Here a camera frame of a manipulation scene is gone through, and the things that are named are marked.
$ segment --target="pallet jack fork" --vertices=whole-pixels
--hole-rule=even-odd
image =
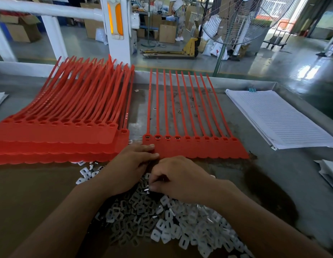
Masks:
[[[182,51],[140,50],[145,58],[150,59],[194,59],[198,55],[198,38],[190,38]]]

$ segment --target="person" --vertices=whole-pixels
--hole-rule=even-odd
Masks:
[[[148,162],[159,158],[157,153],[150,153],[153,149],[154,145],[141,143],[124,148],[94,178],[77,185],[10,257],[74,257],[103,202],[130,190],[144,174]],[[161,181],[160,176],[168,179]],[[151,171],[149,189],[216,210],[255,257],[332,258],[244,195],[232,182],[210,176],[183,156],[160,160]]]
[[[186,21],[186,9],[182,0],[170,0],[169,3],[169,13],[171,15],[172,11],[178,17],[177,23],[177,33],[176,33],[176,41],[183,40],[182,34]]]

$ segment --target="person's right hand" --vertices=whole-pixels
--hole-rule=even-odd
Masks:
[[[168,182],[158,180],[163,175]],[[205,204],[216,183],[216,178],[190,159],[175,156],[164,158],[153,167],[148,188],[188,204]]]

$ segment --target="workbench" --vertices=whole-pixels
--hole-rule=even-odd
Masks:
[[[130,139],[141,140],[147,127],[147,102],[149,72],[135,73],[132,101],[129,115]],[[273,89],[297,110],[305,114],[316,124],[333,135],[333,121],[313,108],[282,86],[282,83],[225,78],[211,78],[218,95],[221,108],[228,125],[248,152],[255,156],[254,162],[262,172],[277,183],[293,200],[299,213],[296,227],[302,233],[313,237],[322,246],[333,243],[333,189],[319,175],[319,165],[313,160],[333,161],[333,148],[302,148],[272,150],[257,130],[250,124],[241,111],[224,94],[226,88],[245,90],[253,86],[257,90]],[[0,106],[0,121],[25,107],[38,93],[45,78],[1,76],[0,92],[9,97]],[[159,83],[163,83],[159,74]],[[152,108],[155,105],[155,91],[152,94]],[[168,107],[171,107],[171,94],[168,92]],[[179,108],[175,101],[176,112]],[[164,100],[160,99],[160,108]],[[156,111],[151,110],[151,133],[156,127]],[[165,132],[164,115],[160,113],[161,134]],[[169,121],[173,134],[173,123]],[[239,160],[204,159],[205,169],[220,179],[233,181],[244,193],[259,201],[249,192],[243,181],[243,162]],[[72,190],[80,177],[78,165],[34,164],[0,166],[0,257],[9,255],[36,226],[63,200]],[[266,191],[273,197],[272,191]],[[79,256],[81,257],[201,257],[197,247],[189,246],[184,251],[177,241],[166,245],[162,243],[142,243],[137,248],[108,247],[109,234],[100,231],[94,237],[87,237]],[[225,250],[215,250],[211,257],[225,257]]]

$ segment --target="hand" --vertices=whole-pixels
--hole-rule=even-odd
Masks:
[[[163,175],[168,182],[158,181]],[[206,204],[208,193],[217,181],[190,159],[175,156],[162,159],[153,167],[149,189],[188,204]]]
[[[106,198],[130,190],[144,174],[148,161],[159,157],[157,153],[148,153],[153,149],[153,144],[142,145],[141,142],[128,145],[91,181],[100,185]]]

